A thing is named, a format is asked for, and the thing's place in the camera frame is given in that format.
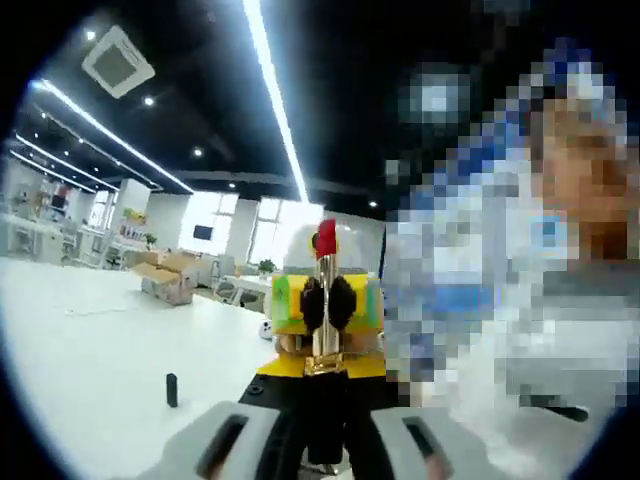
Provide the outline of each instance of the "led strip light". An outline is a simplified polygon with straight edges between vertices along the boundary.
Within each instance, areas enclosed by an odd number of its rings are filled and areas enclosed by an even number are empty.
[[[260,61],[260,66],[262,68],[262,76],[264,77],[264,82],[267,85],[269,97],[271,98],[271,105],[273,106],[273,111],[276,115],[278,126],[280,127],[280,134],[282,135],[284,148],[287,152],[287,159],[291,165],[293,178],[298,186],[300,201],[302,201],[302,203],[309,203],[309,196],[307,195],[307,188],[304,184],[304,178],[302,177],[300,162],[296,155],[293,138],[291,137],[291,130],[289,129],[289,124],[287,122],[287,115],[284,111],[284,101],[282,100],[282,94],[278,87],[276,69],[271,61],[267,32],[264,29],[262,13],[260,12],[260,1],[244,0],[243,4],[245,15],[249,21],[251,36],[253,37],[253,46],[258,53],[258,60]]]
[[[93,118],[91,115],[89,115],[86,111],[84,111],[82,108],[80,108],[73,100],[71,100],[64,92],[62,92],[58,87],[56,87],[49,80],[42,79],[41,81],[37,82],[35,85],[38,86],[38,87],[42,87],[45,90],[51,92],[58,100],[60,100],[62,103],[64,103],[73,112],[75,112],[78,115],[80,115],[87,123],[91,124],[91,126],[93,126],[100,133],[102,133],[103,135],[107,136],[109,139],[113,140],[115,143],[117,143],[122,148],[127,150],[134,157],[142,160],[144,163],[149,165],[151,168],[156,170],[158,173],[160,173],[163,176],[167,177],[169,180],[172,180],[174,183],[180,185],[187,192],[189,192],[189,193],[194,193],[195,192],[195,190],[193,190],[187,184],[185,184],[184,182],[182,182],[180,179],[176,178],[175,176],[171,175],[169,172],[167,172],[164,168],[162,168],[157,163],[149,160],[146,156],[144,156],[139,151],[137,151],[135,148],[133,148],[131,145],[129,145],[127,142],[122,140],[120,137],[118,137],[111,130],[107,129],[104,125],[102,125],[95,118]]]
[[[60,128],[62,128],[63,130],[66,130],[70,135],[73,135],[76,139],[80,140],[82,137],[80,137],[80,135],[78,135],[75,131],[73,131],[71,128],[69,128],[68,126],[66,126],[64,123],[62,123],[60,120],[58,120],[57,118],[55,118],[53,115],[51,115],[50,113],[45,112],[44,110],[42,110],[40,107],[36,107],[41,114],[45,115],[46,118],[48,118],[49,120],[51,120],[53,123],[55,123],[56,125],[58,125]],[[127,170],[129,173],[133,173],[134,175],[137,175],[138,177],[142,178],[144,181],[146,181],[148,184],[150,184],[153,188],[158,189],[160,191],[162,191],[162,188],[160,188],[160,185],[158,185],[156,182],[152,181],[150,178],[146,177],[145,175],[143,175],[142,173],[138,172],[137,170],[134,170],[133,168],[131,168],[130,166],[128,166],[127,164],[121,162],[120,160],[118,160],[117,158],[113,157],[112,155],[109,155],[107,152],[105,152],[104,150],[102,150],[101,148],[97,147],[96,145],[94,145],[93,143],[87,141],[86,139],[82,139],[83,143],[85,145],[87,145],[88,147],[91,147],[93,150],[95,150],[96,152],[98,152],[99,154],[101,154],[102,156],[108,158],[110,161],[112,161],[113,163],[116,164],[116,166],[124,168],[125,170]]]
[[[115,192],[119,192],[120,189],[117,187],[114,187],[113,185],[111,185],[110,183],[104,182],[102,180],[100,180],[97,177],[94,177],[93,175],[91,175],[90,173],[85,172],[84,170],[79,169],[78,167],[75,167],[73,165],[71,165],[68,162],[65,162],[64,160],[60,160],[58,157],[50,154],[49,152],[47,152],[46,150],[43,150],[42,148],[40,148],[39,146],[37,146],[35,143],[31,143],[29,140],[26,140],[24,138],[22,138],[20,135],[18,135],[16,133],[16,138],[18,139],[18,141],[24,143],[27,147],[31,147],[33,148],[36,152],[44,155],[45,157],[47,157],[50,160],[53,160],[54,162],[57,162],[61,165],[64,165],[67,168],[70,168],[71,170],[73,170],[74,172],[78,172],[81,175],[84,175],[87,178],[90,178],[91,180],[93,180],[96,183],[101,183],[102,185],[111,188],[113,191]]]
[[[81,188],[82,190],[85,190],[89,193],[96,193],[95,190],[91,190],[88,187],[85,187],[84,185],[79,184],[78,182],[74,182],[73,180],[71,180],[70,178],[65,177],[64,175],[60,175],[57,172],[54,172],[52,170],[49,170],[48,168],[43,167],[42,165],[38,165],[38,163],[34,162],[33,160],[29,160],[28,158],[23,157],[22,155],[20,155],[17,152],[14,152],[13,150],[9,150],[9,153],[11,153],[11,155],[13,155],[14,157],[22,160],[24,163],[28,163],[29,165],[36,167],[38,170],[42,170],[43,172],[52,175],[54,177],[58,177],[61,180],[64,180],[65,182],[69,182],[72,185],[75,185],[78,188]]]

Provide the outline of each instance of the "potted plant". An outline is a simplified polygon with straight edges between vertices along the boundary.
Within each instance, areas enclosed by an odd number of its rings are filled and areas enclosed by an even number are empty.
[[[261,279],[266,280],[267,277],[271,275],[275,269],[276,264],[271,260],[262,260],[258,264],[258,275],[260,275]]]
[[[158,239],[152,233],[145,233],[144,240],[147,242],[147,250],[151,250],[151,247],[156,244]]]

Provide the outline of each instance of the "monitor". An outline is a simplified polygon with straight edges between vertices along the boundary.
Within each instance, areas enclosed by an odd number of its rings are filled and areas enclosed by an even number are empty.
[[[198,240],[211,240],[212,235],[213,235],[213,227],[196,225],[193,229],[193,238],[197,238]]]

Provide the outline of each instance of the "small black object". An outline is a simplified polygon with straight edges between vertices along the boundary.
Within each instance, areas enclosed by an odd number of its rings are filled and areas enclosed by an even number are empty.
[[[324,289],[317,278],[310,277],[300,294],[300,311],[307,331],[312,333],[324,318]]]
[[[329,291],[329,321],[338,330],[343,330],[356,311],[356,292],[344,277],[337,277]]]
[[[247,393],[249,395],[260,395],[263,391],[264,389],[258,385],[249,385],[249,388],[247,388]]]
[[[171,408],[178,406],[178,377],[173,373],[167,374],[167,404]]]

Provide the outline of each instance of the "white table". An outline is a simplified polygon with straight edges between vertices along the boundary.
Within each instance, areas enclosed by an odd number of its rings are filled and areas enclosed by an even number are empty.
[[[6,225],[7,252],[15,249],[16,233],[19,230],[32,232],[34,236],[34,257],[43,263],[59,264],[62,261],[64,235],[61,227],[51,223],[27,220],[15,215],[3,213],[0,222]]]
[[[176,432],[237,400],[275,357],[258,336],[262,315],[249,310],[198,295],[171,307],[142,294],[130,272],[13,259],[0,268],[12,380],[33,426],[78,478],[152,467]],[[176,409],[166,404],[170,372]]]
[[[244,292],[260,292],[264,294],[264,301],[262,305],[262,310],[265,316],[269,317],[269,312],[271,311],[271,288],[272,281],[271,277],[266,279],[260,278],[258,275],[242,275],[240,277],[234,276],[225,276],[223,277],[224,282],[231,283],[235,287],[235,291],[231,296],[231,305],[237,306],[240,305],[240,300],[242,298],[242,294]]]
[[[78,230],[78,238],[78,258],[80,263],[94,267],[97,266],[95,265],[97,253],[93,250],[94,242],[96,241],[96,239],[107,241],[106,239],[109,238],[108,232],[83,226]],[[118,251],[118,255],[123,259],[123,261],[120,262],[120,269],[122,269],[125,266],[124,257],[129,252],[146,251],[146,243],[139,240],[123,238],[120,235],[115,235],[113,241],[107,248],[115,249]]]

